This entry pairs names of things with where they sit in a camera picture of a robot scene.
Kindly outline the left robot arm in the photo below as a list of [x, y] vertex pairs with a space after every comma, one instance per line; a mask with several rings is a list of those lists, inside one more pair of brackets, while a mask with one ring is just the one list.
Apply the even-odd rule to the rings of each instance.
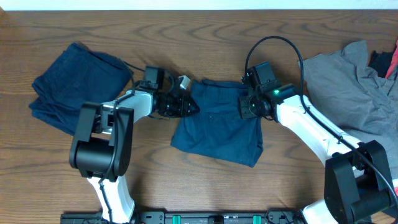
[[135, 202], [125, 173], [131, 159], [134, 124], [152, 113], [184, 118], [200, 112], [183, 91], [128, 90], [104, 103], [85, 103], [70, 149], [69, 163], [94, 188], [102, 206], [101, 223], [129, 223]]

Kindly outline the dark blue shorts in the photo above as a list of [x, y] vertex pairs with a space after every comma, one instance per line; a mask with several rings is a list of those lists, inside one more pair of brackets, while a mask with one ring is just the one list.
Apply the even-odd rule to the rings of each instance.
[[202, 80], [193, 82], [190, 96], [200, 112], [182, 118], [170, 145], [183, 152], [254, 167], [263, 152], [261, 120], [241, 119], [242, 83]]

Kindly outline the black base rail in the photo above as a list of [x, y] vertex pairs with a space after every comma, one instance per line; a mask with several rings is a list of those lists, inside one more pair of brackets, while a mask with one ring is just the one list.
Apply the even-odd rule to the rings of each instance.
[[266, 212], [164, 212], [127, 211], [82, 213], [60, 216], [61, 224], [130, 223], [130, 224], [305, 224], [300, 212], [270, 210]]

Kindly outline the grey garment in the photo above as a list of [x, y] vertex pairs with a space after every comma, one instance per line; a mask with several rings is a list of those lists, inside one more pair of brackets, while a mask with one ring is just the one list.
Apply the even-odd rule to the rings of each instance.
[[378, 77], [368, 58], [367, 43], [360, 40], [304, 60], [303, 75], [316, 109], [360, 141], [382, 144], [396, 179], [397, 74]]

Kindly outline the folded dark blue garment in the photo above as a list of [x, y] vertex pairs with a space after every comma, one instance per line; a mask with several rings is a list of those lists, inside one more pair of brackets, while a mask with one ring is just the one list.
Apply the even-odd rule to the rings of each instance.
[[29, 108], [33, 117], [74, 135], [82, 105], [115, 99], [130, 79], [120, 59], [75, 42], [34, 80], [38, 98]]

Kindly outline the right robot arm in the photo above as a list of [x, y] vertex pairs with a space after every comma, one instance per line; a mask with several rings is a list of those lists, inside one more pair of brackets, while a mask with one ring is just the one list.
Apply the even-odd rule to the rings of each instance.
[[325, 166], [323, 199], [302, 209], [303, 223], [361, 223], [375, 213], [397, 210], [383, 146], [344, 132], [294, 85], [250, 87], [239, 97], [239, 109], [243, 119], [265, 118], [290, 129]]

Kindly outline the red garment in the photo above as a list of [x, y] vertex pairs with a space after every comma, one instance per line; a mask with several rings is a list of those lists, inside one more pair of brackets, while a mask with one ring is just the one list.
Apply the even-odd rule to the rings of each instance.
[[392, 54], [391, 64], [385, 76], [386, 79], [390, 78], [397, 64], [398, 64], [398, 41], [396, 41], [396, 49]]

